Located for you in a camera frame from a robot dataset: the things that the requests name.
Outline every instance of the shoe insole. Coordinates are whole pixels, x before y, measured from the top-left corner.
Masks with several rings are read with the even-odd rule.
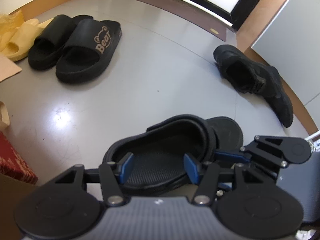
[[[55,51],[54,45],[50,41],[40,40],[37,43],[37,53],[32,54],[32,59],[40,61]]]
[[[81,47],[71,48],[64,58],[65,68],[68,72],[81,71],[96,64],[100,60],[99,55],[94,50]]]
[[[183,155],[188,152],[199,156],[202,146],[186,135],[174,135],[149,143],[134,142],[117,153],[134,154],[134,168],[126,183],[129,187],[153,187],[179,178],[185,174]]]
[[[226,74],[232,78],[242,90],[252,88],[255,83],[255,79],[248,68],[240,61],[236,61],[229,66]]]

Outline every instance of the door mat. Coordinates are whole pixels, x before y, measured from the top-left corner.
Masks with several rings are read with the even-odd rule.
[[[144,2],[170,13],[173,13],[200,28],[208,31],[220,40],[227,40],[227,28],[212,15],[181,0],[137,0]]]

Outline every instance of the yellow slide sandal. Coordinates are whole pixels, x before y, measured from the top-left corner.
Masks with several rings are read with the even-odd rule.
[[[17,32],[17,30],[20,27],[14,28],[12,30],[7,31],[2,35],[1,41],[0,41],[0,51],[3,51],[5,47],[8,46],[9,41],[13,37],[13,35]]]
[[[39,24],[38,19],[31,19],[24,22],[13,34],[9,43],[1,53],[12,61],[25,58],[35,42],[36,37],[42,33],[51,21],[52,19]]]

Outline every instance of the white floor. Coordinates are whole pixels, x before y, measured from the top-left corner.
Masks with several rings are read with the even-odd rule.
[[[228,116],[244,133],[306,137],[301,123],[281,126],[268,104],[255,95],[239,95],[221,79],[213,51],[236,45],[228,30],[223,42],[192,23],[135,0],[73,0],[39,16],[92,15],[116,20],[123,36],[107,70],[96,80],[65,85],[55,68],[23,71],[0,83],[0,100],[11,125],[6,135],[39,177],[41,185],[76,163],[96,168],[117,140],[177,114],[202,118]],[[98,196],[99,189],[90,187]]]

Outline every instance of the black sneaker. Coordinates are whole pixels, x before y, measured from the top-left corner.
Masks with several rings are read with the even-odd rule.
[[[263,97],[279,97],[275,86],[276,80],[268,66],[250,60],[232,45],[218,46],[213,56],[221,75],[237,91]]]
[[[284,127],[290,127],[293,122],[293,107],[290,98],[285,93],[282,83],[281,77],[278,70],[275,67],[270,66],[271,71],[274,73],[278,83],[281,84],[279,94],[280,97],[271,97],[264,99],[268,102],[271,106],[272,110],[275,112],[276,116],[283,124]]]
[[[214,53],[221,75],[241,93],[263,96],[284,127],[293,121],[290,98],[284,92],[280,75],[275,67],[250,60],[232,45],[220,45]]]

